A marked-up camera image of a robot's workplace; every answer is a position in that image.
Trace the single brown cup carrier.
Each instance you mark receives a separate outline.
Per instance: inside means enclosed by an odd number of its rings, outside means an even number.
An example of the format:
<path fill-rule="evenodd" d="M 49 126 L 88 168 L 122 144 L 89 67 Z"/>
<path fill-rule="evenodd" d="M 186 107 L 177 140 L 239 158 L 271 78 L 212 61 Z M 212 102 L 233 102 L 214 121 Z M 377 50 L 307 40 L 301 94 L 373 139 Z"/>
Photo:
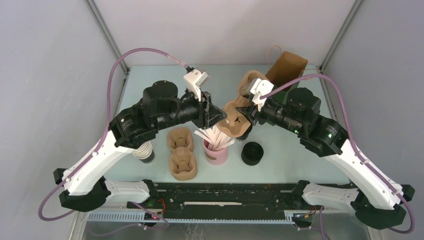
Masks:
<path fill-rule="evenodd" d="M 245 95 L 248 94 L 248 88 L 255 79 L 266 79 L 266 76 L 257 71 L 248 71 L 241 79 L 237 88 L 237 98 L 227 102 L 223 111 L 227 114 L 227 118 L 221 120 L 217 124 L 217 128 L 231 138 L 239 138 L 245 134 L 251 126 L 249 120 L 236 110 L 239 107 L 248 107 L 250 102 Z"/>

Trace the green paper bag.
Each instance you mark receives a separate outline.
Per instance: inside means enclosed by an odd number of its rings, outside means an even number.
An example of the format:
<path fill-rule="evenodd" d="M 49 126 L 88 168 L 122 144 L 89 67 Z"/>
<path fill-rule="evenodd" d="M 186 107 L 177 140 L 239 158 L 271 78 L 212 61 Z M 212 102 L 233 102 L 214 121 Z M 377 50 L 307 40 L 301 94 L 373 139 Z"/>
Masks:
<path fill-rule="evenodd" d="M 274 84 L 273 90 L 275 90 L 300 77 L 306 69 L 308 62 L 307 59 L 297 54 L 284 51 L 274 65 L 270 67 L 265 76 Z"/>

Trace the black paper coffee cup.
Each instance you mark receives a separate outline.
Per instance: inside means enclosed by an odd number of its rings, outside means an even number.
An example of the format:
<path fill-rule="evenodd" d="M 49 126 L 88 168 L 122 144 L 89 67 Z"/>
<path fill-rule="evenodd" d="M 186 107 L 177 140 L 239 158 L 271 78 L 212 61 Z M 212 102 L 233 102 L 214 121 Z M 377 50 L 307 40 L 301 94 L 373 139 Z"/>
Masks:
<path fill-rule="evenodd" d="M 236 139 L 238 140 L 238 141 L 245 141 L 247 138 L 248 138 L 248 136 L 249 136 L 249 134 L 250 134 L 250 132 L 252 131 L 252 129 L 253 129 L 253 126 L 251 125 L 245 132 L 244 132 L 244 134 L 243 135 L 241 135 L 241 136 L 239 136 L 239 137 L 237 137 Z"/>

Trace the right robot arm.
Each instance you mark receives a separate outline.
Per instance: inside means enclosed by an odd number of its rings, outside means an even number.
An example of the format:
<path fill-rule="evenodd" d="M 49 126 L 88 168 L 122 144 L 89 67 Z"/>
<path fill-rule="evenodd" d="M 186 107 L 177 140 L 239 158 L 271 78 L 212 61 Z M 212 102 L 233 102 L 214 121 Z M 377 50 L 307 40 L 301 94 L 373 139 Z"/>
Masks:
<path fill-rule="evenodd" d="M 342 210 L 377 230 L 401 225 L 407 215 L 402 203 L 413 198 L 415 189 L 383 174 L 352 147 L 348 132 L 337 121 L 320 114 L 320 107 L 321 100 L 302 87 L 289 91 L 284 104 L 267 98 L 262 107 L 251 103 L 237 111 L 252 124 L 267 123 L 296 134 L 308 151 L 334 164 L 353 182 L 353 188 L 340 188 L 300 180 L 290 196 L 295 208 L 319 205 Z"/>

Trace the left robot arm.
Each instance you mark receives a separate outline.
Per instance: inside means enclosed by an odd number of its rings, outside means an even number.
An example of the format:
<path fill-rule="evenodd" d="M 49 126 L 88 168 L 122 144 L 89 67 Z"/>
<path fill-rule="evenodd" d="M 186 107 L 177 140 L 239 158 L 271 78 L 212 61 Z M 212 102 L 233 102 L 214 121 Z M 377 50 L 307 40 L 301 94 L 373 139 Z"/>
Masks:
<path fill-rule="evenodd" d="M 205 130 L 226 117 L 227 114 L 212 103 L 208 92 L 202 92 L 200 99 L 190 91 L 179 97 L 173 82 L 155 82 L 143 91 L 138 103 L 111 120 L 105 139 L 88 154 L 88 162 L 81 160 L 71 168 L 54 171 L 55 181 L 64 181 L 64 190 L 59 195 L 61 206 L 78 212 L 93 211 L 107 202 L 135 202 L 153 208 L 158 194 L 151 180 L 114 181 L 106 179 L 105 173 L 135 150 L 146 150 L 141 160 L 151 162 L 154 153 L 150 142 L 160 130 L 187 122 Z"/>

